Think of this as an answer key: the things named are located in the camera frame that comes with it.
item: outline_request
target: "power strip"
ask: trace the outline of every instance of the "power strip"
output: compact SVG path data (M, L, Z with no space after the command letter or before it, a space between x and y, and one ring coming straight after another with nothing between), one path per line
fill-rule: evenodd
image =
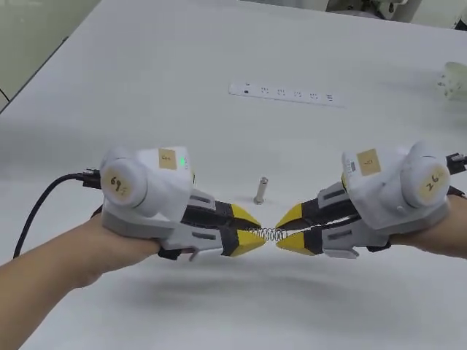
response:
M248 82L239 84L233 83L228 92L236 96L343 107L342 102L333 93L316 93L314 91L302 89L272 87L269 85L250 84Z

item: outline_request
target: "spring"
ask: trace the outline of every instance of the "spring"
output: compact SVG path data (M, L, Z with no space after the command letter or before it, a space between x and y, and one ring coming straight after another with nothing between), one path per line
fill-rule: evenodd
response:
M278 242L289 236L288 231L281 230L280 228L252 228L249 231L261 238L264 238L268 242Z

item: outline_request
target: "white table surface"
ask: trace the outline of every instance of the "white table surface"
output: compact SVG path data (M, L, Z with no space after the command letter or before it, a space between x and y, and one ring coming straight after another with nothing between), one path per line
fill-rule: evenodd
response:
M233 0L104 0L0 116L0 258L54 178L107 149L185 145L198 187L273 227L339 179L345 149L467 151L467 107L436 80L467 36ZM230 96L231 82L338 93L345 108ZM258 180L267 202L254 206ZM466 175L454 183L467 189ZM63 184L30 249L87 219ZM273 244L237 259L158 258L71 293L24 349L464 349L467 265L393 247L355 261Z

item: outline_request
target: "label sticker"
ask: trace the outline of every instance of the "label sticker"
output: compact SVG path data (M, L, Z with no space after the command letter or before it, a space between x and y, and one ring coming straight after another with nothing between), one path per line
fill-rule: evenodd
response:
M428 175L420 185L418 194L425 202L430 202L435 197L439 190L446 186L449 174L445 167L436 166L430 175Z
M102 177L101 184L112 191L116 198L122 201L131 194L131 185L115 169L109 169Z
M172 149L159 149L159 168L177 170L177 155Z
M369 149L368 151L357 154L358 165L362 176L369 176L381 172L377 151Z

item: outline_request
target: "metal screw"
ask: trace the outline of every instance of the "metal screw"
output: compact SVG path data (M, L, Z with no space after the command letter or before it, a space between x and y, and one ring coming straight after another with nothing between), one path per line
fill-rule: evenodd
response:
M266 186L268 185L268 179L266 177L262 177L260 180L260 184L258 186L258 191L256 192L256 197L253 198L253 202L255 204L263 204L264 203L264 193L266 191Z

